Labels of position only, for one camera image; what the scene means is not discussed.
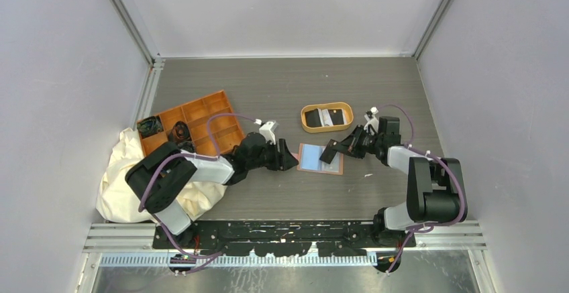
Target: white panel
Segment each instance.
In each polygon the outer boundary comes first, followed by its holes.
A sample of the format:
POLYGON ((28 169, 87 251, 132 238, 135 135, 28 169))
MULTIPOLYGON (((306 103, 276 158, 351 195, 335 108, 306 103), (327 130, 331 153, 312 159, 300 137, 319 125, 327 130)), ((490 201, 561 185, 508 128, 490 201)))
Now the white panel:
POLYGON ((2 292, 72 292, 148 65, 109 0, 0 0, 2 292))
POLYGON ((421 57, 504 292, 567 292, 569 0, 454 0, 421 57))
POLYGON ((164 57, 411 55, 440 0, 132 0, 164 57))

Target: gray table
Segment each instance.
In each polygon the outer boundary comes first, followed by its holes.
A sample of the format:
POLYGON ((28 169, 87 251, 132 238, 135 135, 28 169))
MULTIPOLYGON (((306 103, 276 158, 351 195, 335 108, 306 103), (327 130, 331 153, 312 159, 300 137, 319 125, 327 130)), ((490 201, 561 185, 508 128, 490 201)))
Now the gray table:
MULTIPOLYGON (((298 152, 300 143, 325 145, 345 138, 365 123, 371 106, 396 103, 415 123, 413 145, 442 155, 417 64, 412 58, 272 58, 167 60, 153 112, 224 89, 237 113, 279 123, 277 137, 298 152), (354 123, 345 131, 309 134, 300 111, 308 104, 346 102, 354 123)), ((403 138, 409 124, 397 109, 381 115, 401 117, 403 138)), ((240 120, 244 131, 255 131, 240 120)), ((407 177, 375 157, 345 157, 344 175, 258 169, 227 189, 202 219, 371 219, 381 207, 405 200, 407 177)))

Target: yellow tray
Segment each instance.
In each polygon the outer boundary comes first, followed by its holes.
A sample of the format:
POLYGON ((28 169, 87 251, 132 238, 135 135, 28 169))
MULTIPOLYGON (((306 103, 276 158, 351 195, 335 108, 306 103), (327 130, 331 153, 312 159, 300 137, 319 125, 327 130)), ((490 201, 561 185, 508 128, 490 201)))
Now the yellow tray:
POLYGON ((320 132, 330 132, 330 131, 341 131, 349 128, 352 125, 352 121, 354 120, 354 113, 352 112, 352 108, 344 102, 334 102, 334 103, 326 103, 326 104, 312 104, 303 107, 301 110, 301 121, 303 124, 304 131, 308 133, 320 133, 320 132), (305 113, 308 111, 312 111, 314 109, 342 109, 346 112, 346 124, 342 125, 332 125, 331 127, 309 127, 306 125, 306 117, 305 113))

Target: orange wooden organizer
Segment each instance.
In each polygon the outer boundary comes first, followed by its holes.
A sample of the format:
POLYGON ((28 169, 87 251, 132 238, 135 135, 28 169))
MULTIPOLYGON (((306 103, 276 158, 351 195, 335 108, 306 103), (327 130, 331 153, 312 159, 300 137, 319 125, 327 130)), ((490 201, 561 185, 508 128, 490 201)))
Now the orange wooden organizer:
MULTIPOLYGON (((214 156, 215 147, 207 135, 207 120, 216 114, 233 112, 225 91, 219 91, 153 115, 160 117, 164 131, 144 139, 139 133, 142 151, 145 156, 153 152, 168 141, 168 134, 170 134, 174 124, 178 121, 184 121, 190 128, 190 136, 196 147, 196 152, 206 156, 214 156)), ((245 138, 236 117, 218 117, 211 122, 210 128, 223 154, 230 152, 235 145, 239 145, 241 140, 245 138)))

